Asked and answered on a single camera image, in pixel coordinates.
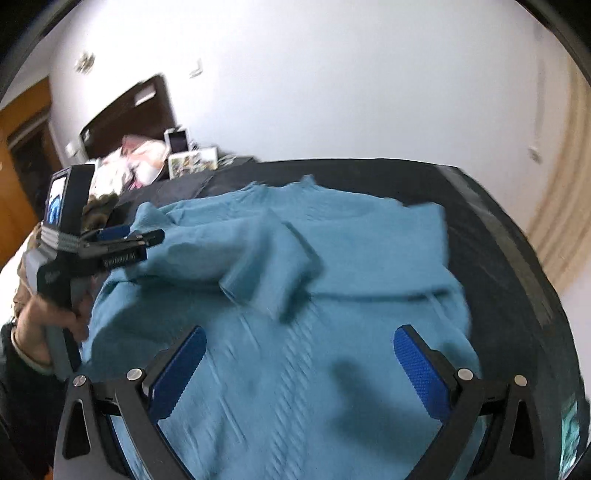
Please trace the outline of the person's left hand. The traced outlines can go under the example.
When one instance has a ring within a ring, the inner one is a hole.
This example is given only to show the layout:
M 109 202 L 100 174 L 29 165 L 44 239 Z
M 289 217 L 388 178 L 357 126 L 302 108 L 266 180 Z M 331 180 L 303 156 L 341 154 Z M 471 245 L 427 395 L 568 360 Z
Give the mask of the person's left hand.
M 17 352 L 35 367 L 50 369 L 46 329 L 48 326 L 68 330 L 80 344 L 88 338 L 94 303 L 94 283 L 84 292 L 74 310 L 61 308 L 41 295 L 31 297 L 12 329 L 11 341 Z

